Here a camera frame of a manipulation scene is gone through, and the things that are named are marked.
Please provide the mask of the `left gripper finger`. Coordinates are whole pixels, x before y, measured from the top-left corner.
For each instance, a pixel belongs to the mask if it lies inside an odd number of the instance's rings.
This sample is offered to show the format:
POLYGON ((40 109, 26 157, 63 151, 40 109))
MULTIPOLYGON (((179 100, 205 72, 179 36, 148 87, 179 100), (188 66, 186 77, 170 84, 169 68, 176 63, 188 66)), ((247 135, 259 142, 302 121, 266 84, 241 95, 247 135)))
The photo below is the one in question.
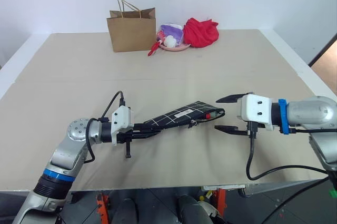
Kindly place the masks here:
POLYGON ((133 126, 133 130, 134 131, 140 131, 140 132, 160 132, 161 131, 161 127, 158 125, 150 125, 150 124, 146 124, 146 123, 136 123, 133 126))
POLYGON ((133 131, 133 139, 147 139, 159 134, 160 132, 160 130, 139 132, 133 131))

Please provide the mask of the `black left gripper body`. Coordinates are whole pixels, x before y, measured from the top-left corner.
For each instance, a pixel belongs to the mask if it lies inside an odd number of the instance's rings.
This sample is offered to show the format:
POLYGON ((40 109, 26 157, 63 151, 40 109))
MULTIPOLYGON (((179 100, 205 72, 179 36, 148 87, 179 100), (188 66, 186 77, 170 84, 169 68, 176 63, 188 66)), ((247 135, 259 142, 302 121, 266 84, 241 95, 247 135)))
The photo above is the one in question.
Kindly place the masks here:
POLYGON ((116 135, 117 144, 123 144, 126 140, 139 139, 139 125, 134 125, 133 128, 121 129, 116 135))

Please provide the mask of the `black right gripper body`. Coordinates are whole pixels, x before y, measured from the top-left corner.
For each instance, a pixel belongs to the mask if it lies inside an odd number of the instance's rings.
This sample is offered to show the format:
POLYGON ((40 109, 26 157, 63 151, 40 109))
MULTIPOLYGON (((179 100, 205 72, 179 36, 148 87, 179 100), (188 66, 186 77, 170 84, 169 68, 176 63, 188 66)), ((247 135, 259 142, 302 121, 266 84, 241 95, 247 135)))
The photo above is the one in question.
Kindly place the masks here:
MULTIPOLYGON (((237 100, 237 117, 240 120, 242 119, 241 113, 242 113, 242 97, 248 94, 253 94, 253 92, 245 93, 243 94, 240 98, 237 100)), ((247 121, 246 124, 246 130, 238 130, 239 135, 248 135, 249 137, 253 133, 253 122, 252 121, 247 121)))

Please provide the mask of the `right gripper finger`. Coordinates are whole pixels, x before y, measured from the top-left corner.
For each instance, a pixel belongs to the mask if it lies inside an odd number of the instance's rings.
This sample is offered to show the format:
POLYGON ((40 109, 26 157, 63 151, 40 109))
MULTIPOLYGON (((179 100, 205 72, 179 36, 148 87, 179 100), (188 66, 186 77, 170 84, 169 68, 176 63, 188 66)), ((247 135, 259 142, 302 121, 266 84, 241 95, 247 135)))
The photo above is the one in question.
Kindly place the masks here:
POLYGON ((243 96, 245 96, 245 93, 228 95, 226 97, 216 100, 216 103, 236 103, 243 96))
POLYGON ((216 130, 219 130, 227 134, 238 134, 239 133, 239 129, 236 126, 216 125, 214 128, 216 130))

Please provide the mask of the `black grid-pattern pencil pouch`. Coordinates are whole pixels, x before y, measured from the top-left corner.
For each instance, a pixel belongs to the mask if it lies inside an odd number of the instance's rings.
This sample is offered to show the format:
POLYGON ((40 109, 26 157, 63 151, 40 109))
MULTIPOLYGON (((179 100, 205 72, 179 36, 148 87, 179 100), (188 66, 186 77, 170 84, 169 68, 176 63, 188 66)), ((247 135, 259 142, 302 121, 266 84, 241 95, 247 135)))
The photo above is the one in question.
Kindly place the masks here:
POLYGON ((217 108, 202 101, 196 101, 169 113, 145 121, 144 123, 158 125, 161 129, 175 128, 183 125, 188 125, 190 128, 197 126, 200 123, 221 118, 224 115, 225 110, 223 108, 217 108), (211 115, 210 119, 205 118, 207 113, 211 115))

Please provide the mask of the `beige cardboard table cover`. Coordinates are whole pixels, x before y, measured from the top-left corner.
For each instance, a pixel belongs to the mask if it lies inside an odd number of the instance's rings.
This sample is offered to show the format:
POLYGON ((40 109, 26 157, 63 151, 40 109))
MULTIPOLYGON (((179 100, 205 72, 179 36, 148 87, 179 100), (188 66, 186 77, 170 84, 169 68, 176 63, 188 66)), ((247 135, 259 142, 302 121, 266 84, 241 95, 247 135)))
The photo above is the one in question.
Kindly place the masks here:
MULTIPOLYGON (((153 56, 115 53, 107 33, 51 34, 0 99, 0 191, 33 189, 68 125, 101 116, 117 91, 136 123, 231 94, 313 95, 258 30, 223 30, 206 48, 153 56)), ((123 145, 93 146, 96 159, 82 167, 73 190, 248 183, 248 138, 214 128, 245 123, 234 104, 224 109, 220 119, 132 141, 129 159, 123 145)))

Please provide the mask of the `red crumpled cloth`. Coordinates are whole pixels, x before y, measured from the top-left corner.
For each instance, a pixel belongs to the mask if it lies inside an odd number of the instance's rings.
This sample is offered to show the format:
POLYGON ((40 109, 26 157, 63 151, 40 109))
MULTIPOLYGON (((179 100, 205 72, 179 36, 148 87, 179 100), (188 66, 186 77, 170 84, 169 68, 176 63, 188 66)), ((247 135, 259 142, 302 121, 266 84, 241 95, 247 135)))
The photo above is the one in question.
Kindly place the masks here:
POLYGON ((203 48, 219 39, 218 23, 212 20, 199 22, 194 18, 187 20, 183 27, 184 43, 191 47, 203 48))

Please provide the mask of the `pink round plate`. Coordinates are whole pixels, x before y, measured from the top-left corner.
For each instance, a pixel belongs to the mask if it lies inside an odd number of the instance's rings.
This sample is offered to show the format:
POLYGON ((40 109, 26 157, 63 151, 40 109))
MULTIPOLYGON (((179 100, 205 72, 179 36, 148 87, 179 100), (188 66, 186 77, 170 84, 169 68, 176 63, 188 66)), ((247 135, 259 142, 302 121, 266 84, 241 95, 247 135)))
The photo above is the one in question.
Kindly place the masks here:
POLYGON ((185 43, 182 43, 181 45, 175 46, 175 47, 167 47, 167 46, 164 45, 164 43, 161 43, 159 45, 159 47, 162 48, 163 50, 174 51, 174 52, 183 51, 183 50, 189 48, 190 46, 191 46, 190 44, 185 44, 185 43))

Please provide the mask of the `dark rounded shape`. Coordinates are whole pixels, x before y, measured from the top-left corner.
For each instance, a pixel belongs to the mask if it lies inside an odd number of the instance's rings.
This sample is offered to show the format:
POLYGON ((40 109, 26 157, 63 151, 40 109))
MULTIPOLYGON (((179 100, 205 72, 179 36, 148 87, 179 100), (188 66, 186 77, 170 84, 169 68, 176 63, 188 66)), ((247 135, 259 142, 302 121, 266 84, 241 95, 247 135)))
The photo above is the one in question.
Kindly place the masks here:
POLYGON ((181 224, 203 224, 203 208, 188 195, 182 195, 177 200, 178 214, 181 224))

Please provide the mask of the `brown paper bag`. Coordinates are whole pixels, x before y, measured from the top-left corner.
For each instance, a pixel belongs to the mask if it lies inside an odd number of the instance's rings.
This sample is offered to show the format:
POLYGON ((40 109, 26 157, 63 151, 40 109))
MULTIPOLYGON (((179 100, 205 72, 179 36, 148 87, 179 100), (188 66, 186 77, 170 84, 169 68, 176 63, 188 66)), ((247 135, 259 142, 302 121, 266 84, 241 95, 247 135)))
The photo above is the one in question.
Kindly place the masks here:
POLYGON ((141 10, 126 0, 117 2, 119 9, 106 19, 113 51, 150 50, 156 39, 155 8, 141 10))

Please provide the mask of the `brown wooden panel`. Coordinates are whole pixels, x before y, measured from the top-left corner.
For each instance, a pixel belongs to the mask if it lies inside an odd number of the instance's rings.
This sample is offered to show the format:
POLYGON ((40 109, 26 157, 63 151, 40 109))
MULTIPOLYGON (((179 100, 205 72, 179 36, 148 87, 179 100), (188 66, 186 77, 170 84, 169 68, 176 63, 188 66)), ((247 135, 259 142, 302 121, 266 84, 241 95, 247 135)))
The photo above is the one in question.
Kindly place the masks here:
POLYGON ((309 67, 337 96, 337 33, 309 63, 309 67))

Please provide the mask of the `orange metal frame piece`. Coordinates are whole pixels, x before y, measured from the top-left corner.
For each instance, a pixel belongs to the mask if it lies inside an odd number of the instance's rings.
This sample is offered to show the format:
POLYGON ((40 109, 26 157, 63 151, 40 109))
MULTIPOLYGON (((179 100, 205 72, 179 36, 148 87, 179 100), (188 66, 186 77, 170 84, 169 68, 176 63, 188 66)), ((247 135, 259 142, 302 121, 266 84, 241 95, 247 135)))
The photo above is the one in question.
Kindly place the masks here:
POLYGON ((100 216, 101 224, 110 224, 108 216, 108 207, 109 207, 109 197, 104 193, 99 193, 96 196, 97 202, 97 213, 100 216))
POLYGON ((215 198, 216 198, 216 208, 219 212, 220 216, 224 216, 225 210, 227 208, 227 204, 226 204, 226 190, 224 189, 217 189, 216 190, 216 194, 215 194, 215 198))

